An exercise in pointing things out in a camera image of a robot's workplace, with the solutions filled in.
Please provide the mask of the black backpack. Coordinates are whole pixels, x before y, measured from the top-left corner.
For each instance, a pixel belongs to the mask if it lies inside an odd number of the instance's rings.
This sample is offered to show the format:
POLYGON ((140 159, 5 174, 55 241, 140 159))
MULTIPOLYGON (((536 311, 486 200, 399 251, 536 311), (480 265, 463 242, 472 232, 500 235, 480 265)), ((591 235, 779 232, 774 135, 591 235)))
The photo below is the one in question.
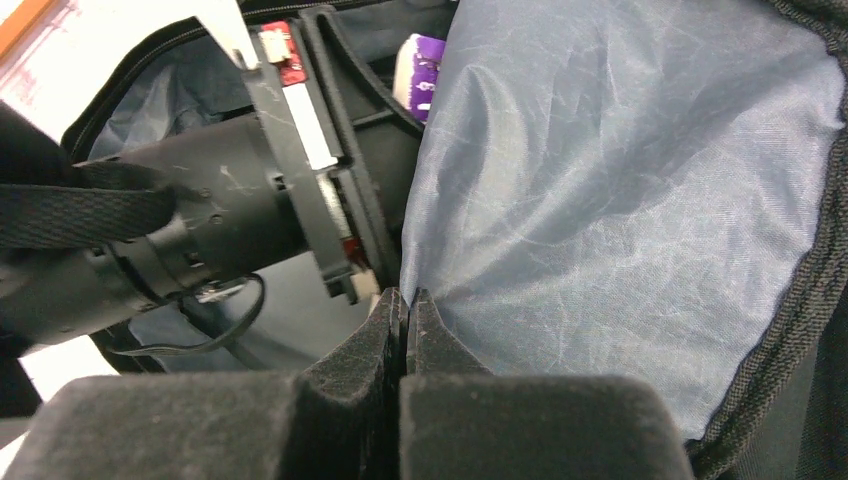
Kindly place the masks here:
POLYGON ((649 385, 689 479, 845 478, 846 3, 411 2, 395 479, 422 289, 497 376, 649 385))

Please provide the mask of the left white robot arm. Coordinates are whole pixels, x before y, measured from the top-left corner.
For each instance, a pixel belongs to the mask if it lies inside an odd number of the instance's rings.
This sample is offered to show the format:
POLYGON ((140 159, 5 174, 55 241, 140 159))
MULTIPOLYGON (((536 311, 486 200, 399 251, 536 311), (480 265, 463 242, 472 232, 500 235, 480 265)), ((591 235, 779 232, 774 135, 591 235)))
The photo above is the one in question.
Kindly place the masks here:
POLYGON ((249 1, 255 68, 196 19, 148 34, 60 141, 1 108, 1 359, 92 336, 122 371, 219 369, 309 255, 306 288, 395 286, 423 126, 388 64, 451 12, 249 1))

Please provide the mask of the purple treehouse book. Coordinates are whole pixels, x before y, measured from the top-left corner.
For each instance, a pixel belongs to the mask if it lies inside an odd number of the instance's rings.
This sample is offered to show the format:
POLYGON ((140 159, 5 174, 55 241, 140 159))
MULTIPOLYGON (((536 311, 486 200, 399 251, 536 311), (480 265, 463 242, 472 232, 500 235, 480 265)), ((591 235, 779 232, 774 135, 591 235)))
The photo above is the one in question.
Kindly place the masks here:
POLYGON ((427 123, 446 42, 410 35, 398 50, 392 94, 416 120, 427 123))

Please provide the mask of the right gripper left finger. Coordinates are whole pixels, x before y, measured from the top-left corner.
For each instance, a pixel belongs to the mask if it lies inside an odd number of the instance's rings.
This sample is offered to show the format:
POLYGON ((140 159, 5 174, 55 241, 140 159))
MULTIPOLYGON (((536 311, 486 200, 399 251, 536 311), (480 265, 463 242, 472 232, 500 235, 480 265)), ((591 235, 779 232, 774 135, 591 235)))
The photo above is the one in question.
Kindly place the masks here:
POLYGON ((35 415, 9 479, 395 479, 400 322, 386 290, 299 374, 88 377, 35 415))

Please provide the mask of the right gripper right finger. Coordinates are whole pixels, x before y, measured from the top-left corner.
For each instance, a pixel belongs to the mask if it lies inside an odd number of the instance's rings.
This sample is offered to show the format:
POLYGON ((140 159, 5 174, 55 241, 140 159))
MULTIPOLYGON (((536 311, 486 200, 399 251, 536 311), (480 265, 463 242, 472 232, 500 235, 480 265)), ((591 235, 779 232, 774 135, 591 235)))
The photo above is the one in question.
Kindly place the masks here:
POLYGON ((620 376, 497 376, 426 290, 409 311, 399 387, 404 479, 689 479, 657 393, 620 376))

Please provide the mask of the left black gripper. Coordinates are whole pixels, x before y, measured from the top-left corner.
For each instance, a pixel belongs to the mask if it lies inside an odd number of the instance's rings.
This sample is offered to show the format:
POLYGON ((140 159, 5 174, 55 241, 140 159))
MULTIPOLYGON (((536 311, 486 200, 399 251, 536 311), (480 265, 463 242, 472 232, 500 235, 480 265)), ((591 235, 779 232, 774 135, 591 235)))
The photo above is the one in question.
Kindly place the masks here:
POLYGON ((328 293, 357 302, 364 274, 397 285, 421 123, 355 54, 333 7, 299 9, 248 37, 257 60, 242 78, 328 293))

